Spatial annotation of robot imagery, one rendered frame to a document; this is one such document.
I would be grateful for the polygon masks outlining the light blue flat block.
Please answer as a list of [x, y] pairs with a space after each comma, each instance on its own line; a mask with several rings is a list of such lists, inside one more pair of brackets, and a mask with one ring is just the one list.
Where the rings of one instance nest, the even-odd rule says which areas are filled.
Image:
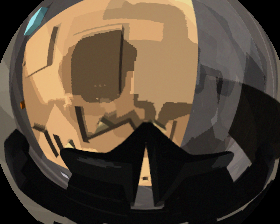
[[30, 23], [28, 23], [27, 30], [24, 32], [24, 36], [31, 35], [32, 32], [36, 30], [36, 27], [40, 26], [40, 23], [42, 23], [42, 20], [44, 18], [44, 15], [46, 15], [48, 8], [42, 7], [34, 16], [32, 16]]

